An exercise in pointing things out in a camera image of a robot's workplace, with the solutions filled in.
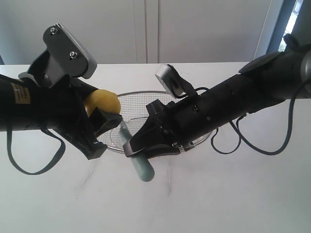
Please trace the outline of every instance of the wire mesh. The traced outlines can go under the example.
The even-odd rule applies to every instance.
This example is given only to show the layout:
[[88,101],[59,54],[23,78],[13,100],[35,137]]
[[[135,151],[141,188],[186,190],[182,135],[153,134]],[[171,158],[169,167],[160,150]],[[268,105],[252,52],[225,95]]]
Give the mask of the wire mesh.
[[[126,123],[131,135],[143,126],[149,114],[146,105],[159,99],[163,104],[168,104],[171,101],[178,101],[169,93],[164,91],[138,91],[129,92],[118,95],[121,103],[121,115]],[[119,135],[120,125],[110,131],[99,136],[98,140],[108,145],[108,149],[124,153],[123,142]],[[210,133],[198,138],[194,144],[199,144],[205,141]]]

